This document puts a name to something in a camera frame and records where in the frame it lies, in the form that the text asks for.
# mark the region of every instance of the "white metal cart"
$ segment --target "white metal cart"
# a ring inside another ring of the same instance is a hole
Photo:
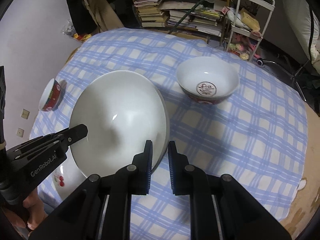
[[[244,36],[247,36],[249,38],[252,38],[256,41],[258,41],[254,51],[251,53],[250,57],[249,57],[249,61],[252,60],[252,57],[253,55],[256,53],[257,51],[257,48],[259,47],[261,41],[263,40],[263,35],[268,27],[268,24],[269,24],[269,21],[270,21],[270,18],[271,18],[271,15],[272,15],[272,12],[273,10],[275,9],[275,0],[271,0],[272,1],[272,4],[268,3],[268,2],[265,2],[263,0],[248,0],[248,1],[251,1],[251,2],[254,2],[266,9],[268,9],[270,12],[269,12],[269,16],[268,16],[268,19],[267,19],[267,22],[266,22],[266,25],[264,26],[263,28],[263,31],[261,33],[261,36],[260,37],[257,37],[257,36],[254,36],[251,34],[250,31],[246,30],[246,29],[243,29],[243,28],[239,28],[239,27],[236,27],[236,19],[237,19],[237,16],[238,16],[238,11],[239,11],[239,6],[240,6],[240,1],[241,0],[238,0],[237,2],[237,7],[236,7],[236,13],[235,13],[235,18],[233,19],[233,23],[232,23],[232,26],[231,26],[231,33],[230,33],[230,37],[229,37],[229,42],[228,42],[228,45],[226,46],[225,48],[225,51],[228,51],[229,49],[229,45],[231,43],[231,40],[232,40],[232,36],[233,36],[233,33],[239,33],[239,34],[242,34]]]

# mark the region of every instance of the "clothes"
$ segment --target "clothes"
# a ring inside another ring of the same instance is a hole
[[[84,4],[101,32],[124,27],[106,0],[84,0]]]
[[[82,0],[67,0],[67,4],[78,35],[90,34],[97,28],[97,24],[82,4]]]

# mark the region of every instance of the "screw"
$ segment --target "screw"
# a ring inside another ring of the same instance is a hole
[[[223,175],[222,175],[222,179],[223,179],[224,181],[231,181],[231,180],[232,180],[232,177],[231,177],[231,175],[229,175],[229,174],[223,174]]]
[[[127,166],[128,171],[135,171],[137,169],[137,166],[134,164],[130,164]]]
[[[184,169],[186,170],[186,171],[194,171],[195,170],[195,167],[193,166],[193,165],[187,165],[187,166],[185,166],[184,167]]]
[[[99,175],[97,175],[97,174],[92,174],[92,175],[89,176],[89,180],[90,180],[91,182],[95,182],[95,181],[97,181],[98,179],[99,179]]]

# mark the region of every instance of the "wall socket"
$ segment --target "wall socket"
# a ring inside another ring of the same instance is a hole
[[[27,111],[26,109],[23,109],[23,110],[22,110],[21,117],[24,118],[24,119],[28,119],[29,114],[30,114],[29,111]]]
[[[18,130],[17,130],[17,136],[19,136],[19,137],[23,137],[23,132],[24,132],[24,130],[23,130],[23,129],[18,128]]]

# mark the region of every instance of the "large white bowl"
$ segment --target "large white bowl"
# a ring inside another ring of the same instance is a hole
[[[78,98],[70,127],[85,124],[86,138],[71,145],[84,174],[108,176],[131,164],[152,140],[152,168],[161,161],[169,141],[169,117],[159,90],[146,77],[119,70],[94,80]]]
[[[215,57],[195,57],[177,68],[177,80],[182,90],[200,103],[218,104],[239,86],[236,69]]]

